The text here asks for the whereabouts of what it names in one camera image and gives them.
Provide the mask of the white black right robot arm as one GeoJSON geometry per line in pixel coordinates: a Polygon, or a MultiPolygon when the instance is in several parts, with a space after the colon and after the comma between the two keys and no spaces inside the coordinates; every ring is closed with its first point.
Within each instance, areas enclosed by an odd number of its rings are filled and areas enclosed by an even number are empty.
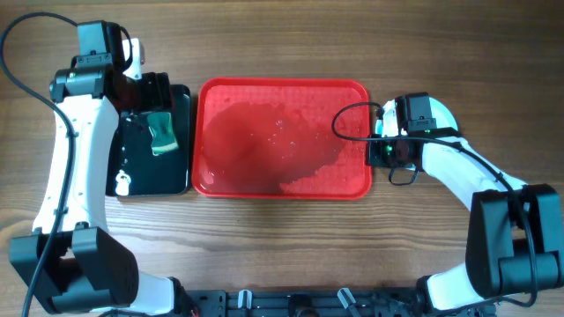
{"type": "Polygon", "coordinates": [[[532,306],[540,291],[562,287],[559,194],[504,173],[474,151],[440,101],[420,92],[378,106],[367,149],[369,165],[426,173],[470,212],[464,261],[419,280],[425,312],[494,301],[532,306]]]}

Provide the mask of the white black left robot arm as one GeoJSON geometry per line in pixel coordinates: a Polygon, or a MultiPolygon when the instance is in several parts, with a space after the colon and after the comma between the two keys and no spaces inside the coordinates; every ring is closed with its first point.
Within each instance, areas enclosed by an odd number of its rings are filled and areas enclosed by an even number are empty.
{"type": "Polygon", "coordinates": [[[50,314],[186,312],[180,283],[141,271],[110,235],[105,199],[189,187],[189,89],[166,73],[143,72],[143,47],[124,27],[98,20],[77,30],[78,54],[44,98],[56,116],[46,193],[31,233],[9,246],[28,288],[22,312],[33,302],[50,314]]]}

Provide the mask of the green yellow sponge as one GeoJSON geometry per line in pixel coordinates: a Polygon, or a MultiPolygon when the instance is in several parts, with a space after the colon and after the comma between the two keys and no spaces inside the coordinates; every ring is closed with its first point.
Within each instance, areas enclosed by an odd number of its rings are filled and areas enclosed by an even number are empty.
{"type": "Polygon", "coordinates": [[[179,148],[174,134],[172,115],[169,112],[157,112],[147,116],[147,123],[152,135],[151,149],[159,156],[179,148]]]}

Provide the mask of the white plate top green stain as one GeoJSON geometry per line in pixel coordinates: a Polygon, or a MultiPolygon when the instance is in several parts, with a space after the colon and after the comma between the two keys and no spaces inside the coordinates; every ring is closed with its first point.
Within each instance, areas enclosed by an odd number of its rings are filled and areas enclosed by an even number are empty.
{"type": "Polygon", "coordinates": [[[428,129],[452,128],[459,130],[454,115],[437,99],[426,92],[394,98],[397,107],[398,136],[428,129]]]}

